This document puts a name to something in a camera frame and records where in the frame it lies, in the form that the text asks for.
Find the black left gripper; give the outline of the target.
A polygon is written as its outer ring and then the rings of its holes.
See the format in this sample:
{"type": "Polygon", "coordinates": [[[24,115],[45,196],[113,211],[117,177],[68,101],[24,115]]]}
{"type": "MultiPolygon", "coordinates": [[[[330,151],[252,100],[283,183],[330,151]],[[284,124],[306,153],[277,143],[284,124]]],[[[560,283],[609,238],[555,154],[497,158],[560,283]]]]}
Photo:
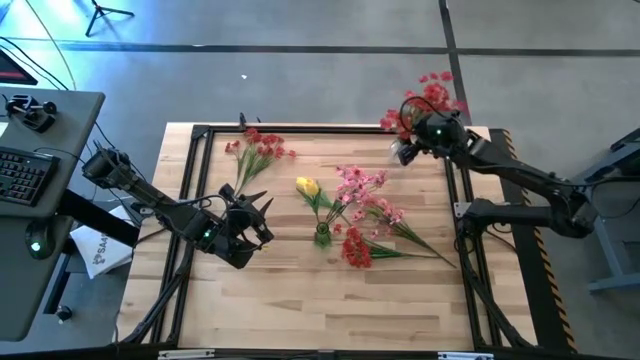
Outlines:
{"type": "Polygon", "coordinates": [[[261,208],[254,202],[267,191],[246,195],[244,201],[235,201],[225,211],[225,230],[228,240],[224,260],[236,269],[244,268],[255,252],[260,251],[274,239],[266,223],[266,213],[273,202],[269,199],[261,208]]]}

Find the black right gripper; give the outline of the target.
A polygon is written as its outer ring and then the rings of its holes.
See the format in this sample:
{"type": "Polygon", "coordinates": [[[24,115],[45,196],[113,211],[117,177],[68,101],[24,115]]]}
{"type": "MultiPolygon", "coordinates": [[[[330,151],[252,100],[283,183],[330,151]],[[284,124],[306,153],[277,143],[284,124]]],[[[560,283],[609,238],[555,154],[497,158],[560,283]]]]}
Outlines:
{"type": "Polygon", "coordinates": [[[411,128],[399,128],[397,157],[402,166],[409,165],[422,150],[434,156],[463,153],[468,136],[461,125],[459,112],[431,113],[423,116],[411,128]]]}

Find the red artificial flower bunch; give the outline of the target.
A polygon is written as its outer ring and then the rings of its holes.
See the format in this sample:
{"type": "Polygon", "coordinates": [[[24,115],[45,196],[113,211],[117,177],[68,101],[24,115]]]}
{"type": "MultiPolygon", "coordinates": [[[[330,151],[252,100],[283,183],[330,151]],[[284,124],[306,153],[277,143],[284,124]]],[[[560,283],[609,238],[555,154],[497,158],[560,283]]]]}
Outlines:
{"type": "Polygon", "coordinates": [[[368,240],[356,226],[344,231],[341,258],[355,268],[371,268],[375,260],[397,258],[432,258],[432,255],[420,255],[400,252],[368,240]]]}
{"type": "Polygon", "coordinates": [[[240,194],[264,170],[277,161],[296,158],[297,152],[284,146],[285,140],[277,134],[264,134],[256,128],[243,133],[242,140],[228,142],[225,153],[237,163],[235,192],[240,194]]]}
{"type": "Polygon", "coordinates": [[[407,90],[404,98],[412,98],[401,112],[404,118],[408,117],[410,107],[417,107],[423,112],[432,112],[431,106],[419,100],[419,97],[426,99],[439,112],[448,112],[457,110],[461,113],[468,113],[468,106],[465,102],[458,100],[451,90],[453,86],[454,76],[451,71],[430,72],[419,77],[417,91],[407,90]]]}
{"type": "Polygon", "coordinates": [[[395,132],[399,137],[400,127],[413,129],[413,115],[410,112],[388,109],[379,120],[379,125],[385,131],[395,132]]]}

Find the yellow artificial tulip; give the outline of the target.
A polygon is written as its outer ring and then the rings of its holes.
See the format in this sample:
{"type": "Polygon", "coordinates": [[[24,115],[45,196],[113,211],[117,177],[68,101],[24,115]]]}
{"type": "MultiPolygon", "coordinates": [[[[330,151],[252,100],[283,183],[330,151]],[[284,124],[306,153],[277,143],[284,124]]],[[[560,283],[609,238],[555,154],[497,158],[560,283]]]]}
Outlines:
{"type": "Polygon", "coordinates": [[[342,200],[330,200],[327,193],[315,182],[306,184],[298,192],[312,209],[318,223],[332,224],[346,208],[346,204],[342,200]],[[328,210],[323,219],[320,218],[321,208],[328,210]]]}
{"type": "Polygon", "coordinates": [[[319,184],[307,177],[298,177],[296,179],[296,190],[302,196],[303,200],[311,207],[317,224],[320,223],[319,208],[322,190],[319,184]]]}

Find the green glass vase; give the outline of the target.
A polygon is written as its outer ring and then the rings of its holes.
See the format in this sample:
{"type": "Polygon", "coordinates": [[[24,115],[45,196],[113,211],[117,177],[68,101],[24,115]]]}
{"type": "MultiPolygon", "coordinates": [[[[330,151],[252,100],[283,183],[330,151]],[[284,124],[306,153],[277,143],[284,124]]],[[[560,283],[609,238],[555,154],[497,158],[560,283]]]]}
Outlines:
{"type": "Polygon", "coordinates": [[[332,243],[330,226],[325,222],[317,224],[314,233],[314,244],[319,248],[326,248],[332,243]]]}

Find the white printed paper bag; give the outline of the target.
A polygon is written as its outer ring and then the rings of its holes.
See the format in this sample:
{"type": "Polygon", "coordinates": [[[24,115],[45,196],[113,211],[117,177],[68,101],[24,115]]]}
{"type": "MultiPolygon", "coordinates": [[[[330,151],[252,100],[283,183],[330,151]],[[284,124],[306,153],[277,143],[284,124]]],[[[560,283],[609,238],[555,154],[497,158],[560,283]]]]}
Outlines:
{"type": "Polygon", "coordinates": [[[90,279],[106,274],[132,260],[133,248],[88,226],[80,226],[70,233],[85,263],[90,279]]]}

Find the black mat with hazard stripes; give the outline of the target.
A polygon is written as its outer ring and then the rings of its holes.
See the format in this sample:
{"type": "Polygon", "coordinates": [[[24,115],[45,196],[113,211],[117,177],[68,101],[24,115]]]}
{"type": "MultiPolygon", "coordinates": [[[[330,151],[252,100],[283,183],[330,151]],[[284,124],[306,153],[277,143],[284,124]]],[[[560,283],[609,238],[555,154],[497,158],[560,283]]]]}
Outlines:
{"type": "Polygon", "coordinates": [[[577,353],[541,231],[529,225],[514,225],[512,231],[538,345],[546,350],[577,353]]]}

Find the black desk leg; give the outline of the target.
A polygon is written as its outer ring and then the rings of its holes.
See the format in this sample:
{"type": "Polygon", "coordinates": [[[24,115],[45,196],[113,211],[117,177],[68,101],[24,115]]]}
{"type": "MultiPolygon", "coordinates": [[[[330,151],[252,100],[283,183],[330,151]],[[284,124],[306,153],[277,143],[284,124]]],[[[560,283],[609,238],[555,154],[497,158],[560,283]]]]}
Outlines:
{"type": "Polygon", "coordinates": [[[67,254],[61,256],[62,262],[57,275],[53,278],[54,282],[43,309],[44,314],[53,315],[58,311],[61,298],[70,277],[70,273],[67,270],[70,258],[71,256],[67,254]]]}

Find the black computer mouse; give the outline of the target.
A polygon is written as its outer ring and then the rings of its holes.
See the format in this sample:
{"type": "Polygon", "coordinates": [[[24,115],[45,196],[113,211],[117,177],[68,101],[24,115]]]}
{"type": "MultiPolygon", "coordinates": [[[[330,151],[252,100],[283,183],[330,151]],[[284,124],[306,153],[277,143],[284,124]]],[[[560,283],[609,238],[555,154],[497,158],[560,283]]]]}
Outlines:
{"type": "Polygon", "coordinates": [[[43,260],[50,257],[55,250],[55,240],[51,235],[48,222],[32,221],[25,230],[25,243],[32,258],[43,260]]]}

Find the blue-grey metal table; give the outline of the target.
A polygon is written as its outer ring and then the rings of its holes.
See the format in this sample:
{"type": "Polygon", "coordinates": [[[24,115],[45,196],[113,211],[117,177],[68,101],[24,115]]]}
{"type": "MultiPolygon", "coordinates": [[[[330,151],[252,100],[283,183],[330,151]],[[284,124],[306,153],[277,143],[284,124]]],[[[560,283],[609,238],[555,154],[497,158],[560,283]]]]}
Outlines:
{"type": "Polygon", "coordinates": [[[609,275],[590,292],[640,286],[640,127],[610,145],[606,155],[574,177],[596,208],[595,234],[609,275]]]}

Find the black keyboard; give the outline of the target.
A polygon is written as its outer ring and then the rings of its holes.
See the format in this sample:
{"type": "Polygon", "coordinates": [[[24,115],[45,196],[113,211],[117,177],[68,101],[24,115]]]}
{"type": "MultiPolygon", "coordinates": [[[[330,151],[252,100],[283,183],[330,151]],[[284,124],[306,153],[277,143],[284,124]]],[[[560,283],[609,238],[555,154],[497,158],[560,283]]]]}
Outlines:
{"type": "Polygon", "coordinates": [[[56,156],[0,147],[0,201],[35,207],[59,162],[56,156]]]}

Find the black tripod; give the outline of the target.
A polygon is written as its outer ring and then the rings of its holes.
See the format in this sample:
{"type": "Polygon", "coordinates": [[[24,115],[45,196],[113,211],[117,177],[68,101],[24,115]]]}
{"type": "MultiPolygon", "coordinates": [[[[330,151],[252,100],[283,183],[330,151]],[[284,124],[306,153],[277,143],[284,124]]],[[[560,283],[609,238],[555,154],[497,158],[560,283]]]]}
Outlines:
{"type": "Polygon", "coordinates": [[[101,6],[96,0],[91,0],[91,4],[94,8],[94,12],[93,15],[89,21],[89,24],[85,30],[85,36],[86,37],[90,37],[92,34],[92,30],[94,28],[94,25],[96,23],[96,21],[98,19],[104,18],[107,15],[110,14],[119,14],[119,15],[124,15],[124,16],[128,16],[128,17],[134,17],[135,13],[131,12],[131,11],[126,11],[126,10],[121,10],[121,9],[115,9],[115,8],[109,8],[109,7],[104,7],[101,6]]]}

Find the grey desk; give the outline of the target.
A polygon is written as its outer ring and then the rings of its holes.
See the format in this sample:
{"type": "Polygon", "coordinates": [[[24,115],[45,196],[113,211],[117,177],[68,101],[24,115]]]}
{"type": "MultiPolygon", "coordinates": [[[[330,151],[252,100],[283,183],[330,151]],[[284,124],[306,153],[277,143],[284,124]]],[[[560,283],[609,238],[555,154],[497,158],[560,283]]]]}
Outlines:
{"type": "Polygon", "coordinates": [[[25,152],[41,149],[60,159],[35,207],[0,201],[0,341],[21,341],[38,312],[73,221],[81,218],[83,210],[96,208],[68,185],[106,96],[17,87],[0,90],[49,100],[58,109],[54,124],[43,133],[12,119],[0,135],[0,147],[25,152]],[[44,232],[53,237],[53,252],[43,260],[30,254],[26,242],[27,229],[34,222],[42,222],[44,232]]]}

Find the silver metal bracket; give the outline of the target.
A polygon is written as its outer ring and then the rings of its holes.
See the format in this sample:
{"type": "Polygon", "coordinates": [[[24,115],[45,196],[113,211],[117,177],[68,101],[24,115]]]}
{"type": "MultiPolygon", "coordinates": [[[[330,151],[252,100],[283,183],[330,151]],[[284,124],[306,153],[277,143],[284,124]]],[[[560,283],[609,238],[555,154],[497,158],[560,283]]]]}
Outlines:
{"type": "Polygon", "coordinates": [[[443,351],[437,353],[438,360],[495,360],[491,353],[481,352],[453,352],[443,351]]]}
{"type": "Polygon", "coordinates": [[[206,360],[214,357],[213,349],[174,349],[160,351],[157,360],[206,360]]]}

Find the black clamp mount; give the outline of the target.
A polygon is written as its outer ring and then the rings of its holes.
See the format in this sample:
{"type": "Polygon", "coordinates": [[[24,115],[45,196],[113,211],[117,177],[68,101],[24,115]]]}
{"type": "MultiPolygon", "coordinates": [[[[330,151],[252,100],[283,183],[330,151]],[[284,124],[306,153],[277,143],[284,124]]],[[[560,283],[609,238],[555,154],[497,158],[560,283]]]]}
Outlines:
{"type": "Polygon", "coordinates": [[[38,102],[31,95],[13,95],[5,105],[9,117],[16,115],[18,120],[37,133],[46,132],[56,121],[57,105],[51,101],[38,102]]]}

